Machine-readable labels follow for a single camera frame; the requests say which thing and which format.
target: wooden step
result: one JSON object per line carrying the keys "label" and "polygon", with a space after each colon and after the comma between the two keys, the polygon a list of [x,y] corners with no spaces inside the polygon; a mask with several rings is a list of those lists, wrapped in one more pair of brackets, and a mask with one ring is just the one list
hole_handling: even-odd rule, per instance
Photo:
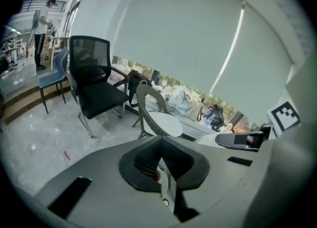
{"label": "wooden step", "polygon": [[[68,80],[62,82],[63,86],[63,92],[66,93],[70,91],[70,84]],[[41,94],[39,87],[32,88],[32,90],[27,90],[25,93],[29,92],[29,95],[18,95],[20,96],[19,100],[15,100],[13,104],[10,106],[7,106],[4,111],[4,117],[3,121],[6,125],[11,123],[13,120],[24,114],[25,112],[29,111],[31,108],[34,108],[35,106],[42,104],[41,100]],[[44,88],[44,97],[45,100],[52,99],[54,97],[58,96],[56,86],[52,85],[50,87]]]}

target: black office chair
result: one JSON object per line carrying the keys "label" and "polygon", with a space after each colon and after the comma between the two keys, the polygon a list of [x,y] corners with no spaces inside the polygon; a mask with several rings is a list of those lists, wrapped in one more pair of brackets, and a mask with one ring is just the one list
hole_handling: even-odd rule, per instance
{"label": "black office chair", "polygon": [[[93,137],[93,134],[85,117],[92,119],[122,105],[120,114],[113,110],[121,118],[125,102],[129,99],[129,77],[111,67],[109,49],[110,42],[103,39],[89,36],[70,37],[69,70],[66,75],[72,87],[72,94],[80,107],[78,118],[90,137]],[[124,76],[124,92],[107,82],[112,70]]]}

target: black slot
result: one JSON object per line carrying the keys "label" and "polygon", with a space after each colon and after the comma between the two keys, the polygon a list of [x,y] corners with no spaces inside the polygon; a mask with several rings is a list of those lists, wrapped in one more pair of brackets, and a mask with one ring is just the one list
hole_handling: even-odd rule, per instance
{"label": "black slot", "polygon": [[49,210],[59,217],[66,219],[91,182],[91,179],[78,177],[49,206]]}
{"label": "black slot", "polygon": [[238,157],[230,157],[227,160],[231,161],[233,163],[237,163],[237,164],[248,166],[248,167],[251,166],[251,164],[252,164],[252,160],[242,159],[242,158],[238,158]]}

